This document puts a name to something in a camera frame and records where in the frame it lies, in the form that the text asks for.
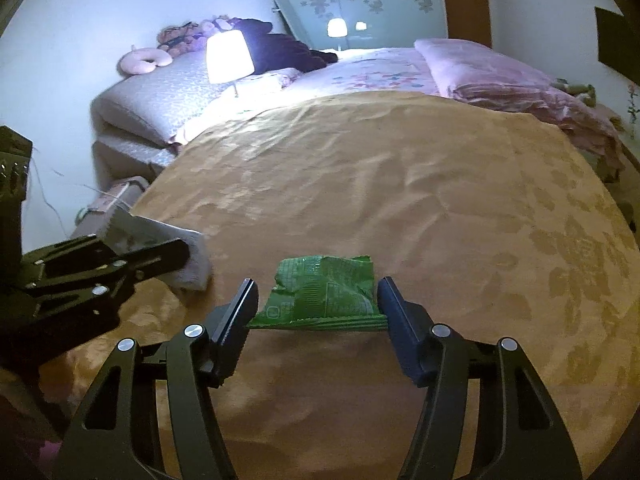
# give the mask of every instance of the pink neck pillow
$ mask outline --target pink neck pillow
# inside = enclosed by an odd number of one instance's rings
[[[174,58],[158,48],[138,48],[127,52],[120,60],[120,69],[131,75],[148,74],[156,66],[167,66]]]

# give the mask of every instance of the dark fur plush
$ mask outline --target dark fur plush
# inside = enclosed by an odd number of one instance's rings
[[[300,72],[311,72],[338,61],[335,54],[311,50],[306,44],[287,34],[270,34],[273,23],[240,18],[229,22],[244,35],[254,60],[254,75],[288,67],[297,68]]]

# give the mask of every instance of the green snack wrapper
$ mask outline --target green snack wrapper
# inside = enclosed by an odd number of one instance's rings
[[[374,293],[368,256],[302,256],[282,260],[264,310],[249,328],[386,330]]]

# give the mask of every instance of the brown door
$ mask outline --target brown door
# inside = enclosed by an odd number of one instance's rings
[[[491,47],[489,0],[444,0],[449,37]]]

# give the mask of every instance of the table lamp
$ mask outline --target table lamp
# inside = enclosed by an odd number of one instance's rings
[[[342,18],[332,18],[326,26],[326,34],[329,38],[344,38],[347,35],[347,22]]]
[[[210,83],[233,82],[238,97],[236,81],[254,71],[254,62],[239,30],[220,32],[207,40],[207,72]]]

